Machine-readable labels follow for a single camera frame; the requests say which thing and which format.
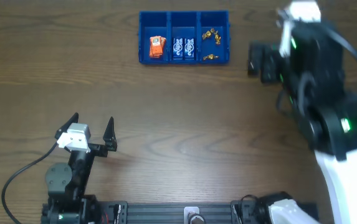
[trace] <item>blue tray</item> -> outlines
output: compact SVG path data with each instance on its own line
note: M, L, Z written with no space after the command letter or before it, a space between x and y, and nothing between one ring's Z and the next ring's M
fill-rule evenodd
M231 37L229 35L228 11L179 11L179 12L140 12L140 28L138 32L138 58L143 64L219 64L229 61ZM216 45L214 35L202 40L202 34L211 28L218 30L221 44ZM149 57L150 37L160 35L166 38L161 58ZM173 38L194 38L195 59L173 60ZM215 60L203 60L203 57L214 54Z

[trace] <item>green led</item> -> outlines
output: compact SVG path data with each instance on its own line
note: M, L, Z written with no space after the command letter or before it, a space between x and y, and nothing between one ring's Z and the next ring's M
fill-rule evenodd
M342 118L340 120L340 122L341 122L341 127L343 128L343 131L345 133L347 133L351 130L351 125L347 118Z
M291 41L292 41L293 48L296 49L297 45L296 45L295 39L293 37L292 37Z

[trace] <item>wood grain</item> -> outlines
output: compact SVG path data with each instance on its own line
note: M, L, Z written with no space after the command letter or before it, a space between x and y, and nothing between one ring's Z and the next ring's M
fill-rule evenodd
M357 48L357 1L322 1L323 14ZM279 86L246 76L248 43L278 41L279 0L0 0L0 196L16 170L37 159L74 112L102 142L115 118L118 152L96 158L87 187L100 200L229 202L286 190L316 201L333 223L323 176L289 119L274 108ZM140 10L229 9L228 66L138 63ZM349 87L357 64L346 55ZM67 162L57 150L18 176L7 204L39 223L44 174ZM0 223L11 223L0 199Z

